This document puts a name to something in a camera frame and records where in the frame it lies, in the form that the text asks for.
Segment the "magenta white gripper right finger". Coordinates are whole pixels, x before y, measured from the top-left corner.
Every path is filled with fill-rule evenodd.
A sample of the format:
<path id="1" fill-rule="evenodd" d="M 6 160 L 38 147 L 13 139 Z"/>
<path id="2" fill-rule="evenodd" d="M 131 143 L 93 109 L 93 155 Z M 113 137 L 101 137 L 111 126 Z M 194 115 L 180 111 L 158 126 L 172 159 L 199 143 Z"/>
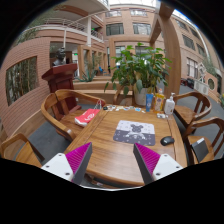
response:
<path id="1" fill-rule="evenodd" d="M 182 169 L 170 155 L 158 154 L 138 143 L 134 144 L 133 153 L 145 185 Z"/>

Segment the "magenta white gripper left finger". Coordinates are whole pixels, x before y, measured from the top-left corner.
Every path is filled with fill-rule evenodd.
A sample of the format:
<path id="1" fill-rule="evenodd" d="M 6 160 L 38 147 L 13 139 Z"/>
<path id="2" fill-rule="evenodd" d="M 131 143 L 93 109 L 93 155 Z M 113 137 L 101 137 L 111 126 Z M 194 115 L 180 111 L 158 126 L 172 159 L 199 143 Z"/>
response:
<path id="1" fill-rule="evenodd" d="M 92 143 L 84 144 L 71 152 L 58 153 L 42 169 L 80 185 L 92 154 Z"/>

